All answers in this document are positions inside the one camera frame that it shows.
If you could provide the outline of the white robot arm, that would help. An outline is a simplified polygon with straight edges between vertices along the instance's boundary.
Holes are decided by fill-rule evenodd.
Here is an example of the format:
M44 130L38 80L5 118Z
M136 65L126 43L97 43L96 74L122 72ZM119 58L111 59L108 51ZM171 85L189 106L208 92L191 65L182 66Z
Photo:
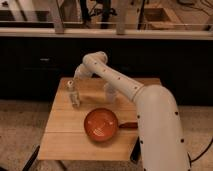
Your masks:
M144 171L190 171L176 100L159 84L144 85L107 66L104 52L85 55L75 75L97 74L136 105Z

